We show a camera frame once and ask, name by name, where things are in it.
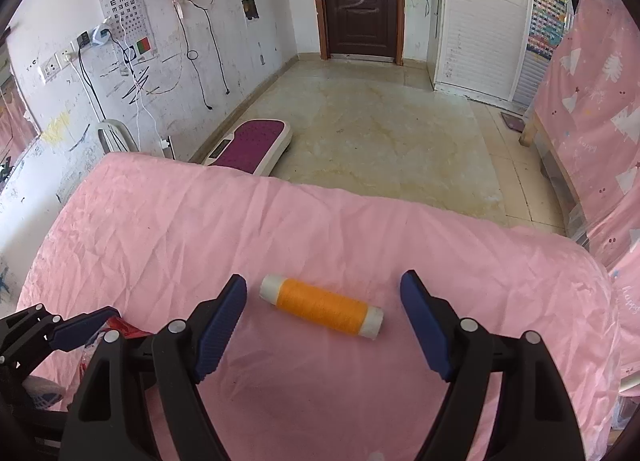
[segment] thread spool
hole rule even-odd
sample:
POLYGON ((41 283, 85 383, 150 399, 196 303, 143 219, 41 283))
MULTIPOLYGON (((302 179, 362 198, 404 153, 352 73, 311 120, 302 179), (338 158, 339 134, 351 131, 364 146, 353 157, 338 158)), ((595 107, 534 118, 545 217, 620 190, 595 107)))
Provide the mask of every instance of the thread spool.
POLYGON ((264 278, 260 297, 305 320, 372 340, 384 316, 378 307, 279 275, 264 278))

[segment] power outlet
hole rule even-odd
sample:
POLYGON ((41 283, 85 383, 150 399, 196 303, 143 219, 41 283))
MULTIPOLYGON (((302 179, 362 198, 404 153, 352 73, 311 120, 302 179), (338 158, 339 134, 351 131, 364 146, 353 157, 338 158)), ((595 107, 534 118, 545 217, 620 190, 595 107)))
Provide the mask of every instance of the power outlet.
POLYGON ((75 60, 76 58, 78 58, 76 49, 72 44, 67 46, 64 50, 58 51, 56 53, 56 56, 58 58, 58 63, 60 64, 60 69, 65 69, 65 67, 69 65, 69 62, 71 62, 71 60, 75 60))
POLYGON ((38 66, 38 71, 40 72, 40 76, 44 83, 50 82, 50 80, 52 80, 61 69, 62 68, 60 67, 60 63, 58 62, 56 55, 49 57, 38 66))

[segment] orange thread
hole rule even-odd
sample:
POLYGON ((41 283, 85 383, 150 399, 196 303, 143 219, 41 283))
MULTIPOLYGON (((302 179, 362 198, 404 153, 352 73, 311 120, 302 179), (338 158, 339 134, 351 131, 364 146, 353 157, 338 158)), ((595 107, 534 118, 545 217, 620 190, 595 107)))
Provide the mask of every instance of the orange thread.
POLYGON ((369 309, 364 302, 295 279, 282 283, 276 307, 351 335, 360 332, 369 309))

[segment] pink scale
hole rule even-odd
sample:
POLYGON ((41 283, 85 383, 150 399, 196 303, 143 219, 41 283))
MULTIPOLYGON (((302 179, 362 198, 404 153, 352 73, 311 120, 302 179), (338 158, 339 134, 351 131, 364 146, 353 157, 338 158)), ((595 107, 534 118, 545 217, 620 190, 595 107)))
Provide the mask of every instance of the pink scale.
POLYGON ((227 134, 203 165, 268 176, 290 142, 289 124, 281 120, 249 120, 227 134))

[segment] yellow scribble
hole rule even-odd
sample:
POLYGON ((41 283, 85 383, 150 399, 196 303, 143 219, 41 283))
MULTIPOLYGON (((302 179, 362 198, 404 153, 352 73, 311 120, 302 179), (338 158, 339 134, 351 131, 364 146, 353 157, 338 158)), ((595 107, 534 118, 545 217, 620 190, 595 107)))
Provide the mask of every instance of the yellow scribble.
POLYGON ((49 122, 40 137, 52 146, 59 144, 65 139, 65 131, 68 131, 69 121, 69 113, 62 111, 59 116, 49 122))

